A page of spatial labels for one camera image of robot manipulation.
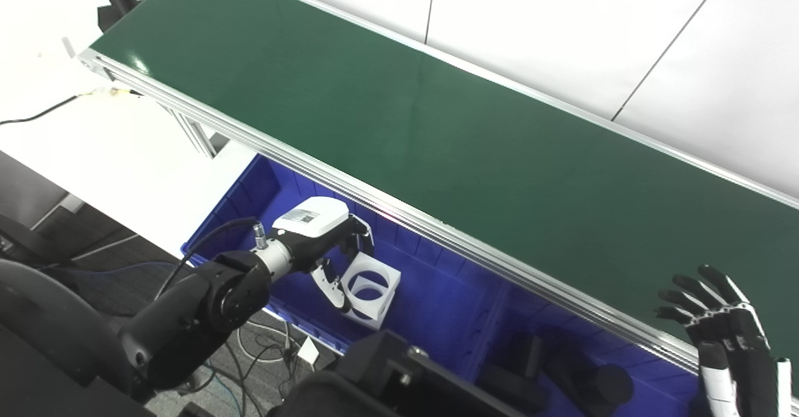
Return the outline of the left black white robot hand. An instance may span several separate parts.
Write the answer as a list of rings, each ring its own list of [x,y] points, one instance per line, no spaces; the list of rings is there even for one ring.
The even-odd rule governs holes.
[[[338,247],[352,262],[363,253],[372,256],[375,241],[365,220],[351,214],[345,203],[328,196],[311,196],[277,218],[266,246],[257,250],[277,281],[294,273],[311,275],[337,311],[351,311],[343,282],[328,253]]]

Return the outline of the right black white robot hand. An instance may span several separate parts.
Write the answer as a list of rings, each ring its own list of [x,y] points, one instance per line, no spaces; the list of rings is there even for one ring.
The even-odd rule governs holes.
[[[735,281],[702,265],[697,277],[676,274],[655,309],[687,332],[697,350],[697,394],[690,416],[790,416],[792,363],[772,355],[755,306]]]

